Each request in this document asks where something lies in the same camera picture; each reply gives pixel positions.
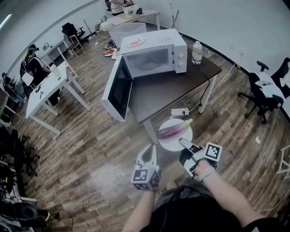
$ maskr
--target microwave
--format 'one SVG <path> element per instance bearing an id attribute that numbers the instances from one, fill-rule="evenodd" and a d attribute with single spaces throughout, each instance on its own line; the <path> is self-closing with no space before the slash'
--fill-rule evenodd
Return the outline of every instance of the microwave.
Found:
<path id="1" fill-rule="evenodd" d="M 139 44 L 130 46 L 135 41 Z M 125 121 L 134 78 L 169 71 L 184 73 L 186 65 L 187 45 L 176 29 L 125 37 L 102 97 L 103 106 L 114 118 Z"/>
<path id="2" fill-rule="evenodd" d="M 176 29 L 124 37 L 120 54 L 132 78 L 168 71 L 186 72 L 187 44 Z"/>

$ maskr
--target wall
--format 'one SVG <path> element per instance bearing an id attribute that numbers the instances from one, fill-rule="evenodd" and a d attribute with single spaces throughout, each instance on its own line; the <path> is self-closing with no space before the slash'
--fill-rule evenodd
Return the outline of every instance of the wall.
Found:
<path id="1" fill-rule="evenodd" d="M 95 22 L 104 14 L 98 0 L 11 0 L 0 10 L 0 19 L 13 13 L 0 31 L 0 71 L 19 75 L 19 64 L 32 43 L 42 49 L 44 41 L 63 36 L 61 26 L 71 22 L 76 29 L 93 31 Z"/>
<path id="2" fill-rule="evenodd" d="M 160 24 L 171 28 L 171 8 L 179 9 L 176 29 L 200 40 L 240 64 L 259 71 L 260 60 L 273 74 L 290 57 L 290 10 L 283 0 L 134 0 L 160 11 Z M 285 105 L 290 112 L 289 104 Z"/>

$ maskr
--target microwave door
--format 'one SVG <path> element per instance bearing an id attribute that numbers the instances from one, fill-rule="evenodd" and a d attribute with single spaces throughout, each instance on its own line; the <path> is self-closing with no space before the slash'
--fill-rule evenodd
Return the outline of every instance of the microwave door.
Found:
<path id="1" fill-rule="evenodd" d="M 119 56 L 109 76 L 102 102 L 109 114 L 125 121 L 132 88 L 132 78 L 123 56 Z"/>

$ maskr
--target purple eggplant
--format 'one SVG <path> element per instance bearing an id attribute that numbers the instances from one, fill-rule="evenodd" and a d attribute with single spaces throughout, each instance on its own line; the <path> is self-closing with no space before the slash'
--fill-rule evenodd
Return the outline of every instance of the purple eggplant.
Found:
<path id="1" fill-rule="evenodd" d="M 186 120 L 184 122 L 181 122 L 181 123 L 179 123 L 177 125 L 161 129 L 158 132 L 158 138 L 160 140 L 165 140 L 165 139 L 169 139 L 169 138 L 181 133 L 181 132 L 183 132 L 185 129 L 187 129 L 189 127 L 189 125 L 190 125 L 190 123 L 192 121 L 193 121 L 192 119 L 188 119 L 188 120 Z"/>

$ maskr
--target water bottle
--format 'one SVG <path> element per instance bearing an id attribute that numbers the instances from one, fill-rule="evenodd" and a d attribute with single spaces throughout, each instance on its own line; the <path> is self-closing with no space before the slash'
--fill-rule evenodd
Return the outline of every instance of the water bottle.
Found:
<path id="1" fill-rule="evenodd" d="M 192 63 L 200 65 L 201 59 L 203 57 L 203 46 L 200 44 L 199 41 L 196 41 L 193 45 L 192 57 Z"/>

